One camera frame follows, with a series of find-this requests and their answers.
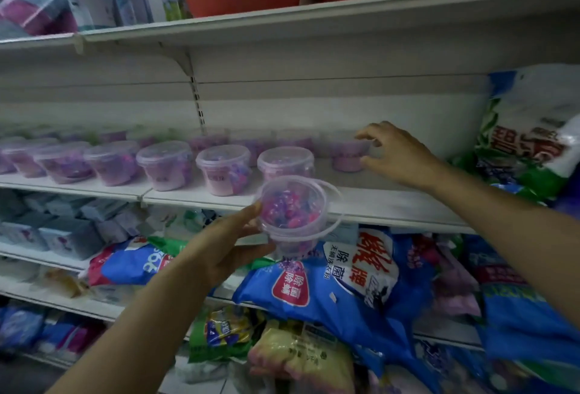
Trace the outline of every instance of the hand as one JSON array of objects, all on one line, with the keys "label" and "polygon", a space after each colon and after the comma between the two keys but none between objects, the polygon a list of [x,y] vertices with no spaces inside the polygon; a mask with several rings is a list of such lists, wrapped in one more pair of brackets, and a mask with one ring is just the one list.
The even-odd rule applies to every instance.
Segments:
[{"label": "hand", "polygon": [[261,211],[262,204],[256,202],[240,212],[215,220],[187,243],[177,259],[191,260],[211,287],[220,285],[237,268],[274,251],[272,243],[234,246],[238,238],[260,233],[250,222]]},{"label": "hand", "polygon": [[381,158],[364,156],[362,165],[402,185],[428,192],[448,169],[425,145],[390,122],[370,124],[355,137],[373,139],[376,147],[383,148]]}]

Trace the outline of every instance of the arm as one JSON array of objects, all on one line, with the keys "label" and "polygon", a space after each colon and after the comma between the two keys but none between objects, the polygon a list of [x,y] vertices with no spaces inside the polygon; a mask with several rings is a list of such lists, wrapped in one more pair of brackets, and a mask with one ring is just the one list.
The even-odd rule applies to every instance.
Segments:
[{"label": "arm", "polygon": [[383,147],[365,167],[441,201],[485,238],[546,300],[580,328],[580,222],[523,200],[440,161],[388,122],[360,130]]},{"label": "arm", "polygon": [[48,394],[156,393],[210,289],[272,251],[269,244],[234,248],[257,233],[246,224],[260,209],[251,205],[196,235]]}]

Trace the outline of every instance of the left hand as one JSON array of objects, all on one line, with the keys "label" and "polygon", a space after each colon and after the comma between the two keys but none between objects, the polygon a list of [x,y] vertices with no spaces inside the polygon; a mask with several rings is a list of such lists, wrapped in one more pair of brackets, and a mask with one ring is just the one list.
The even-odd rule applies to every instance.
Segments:
[{"label": "left hand", "polygon": [[275,245],[272,243],[235,246],[238,238],[260,233],[250,222],[261,211],[262,204],[256,202],[240,212],[214,221],[187,243],[178,259],[190,259],[211,287],[220,285],[237,268],[274,251]]}]

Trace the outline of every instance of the right hand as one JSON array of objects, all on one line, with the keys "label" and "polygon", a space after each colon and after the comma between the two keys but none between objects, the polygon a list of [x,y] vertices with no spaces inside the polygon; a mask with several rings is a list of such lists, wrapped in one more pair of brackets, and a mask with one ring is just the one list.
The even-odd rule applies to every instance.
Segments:
[{"label": "right hand", "polygon": [[381,158],[364,156],[362,165],[402,185],[428,192],[448,169],[425,145],[390,122],[369,124],[355,137],[374,140],[375,146],[383,148]]}]

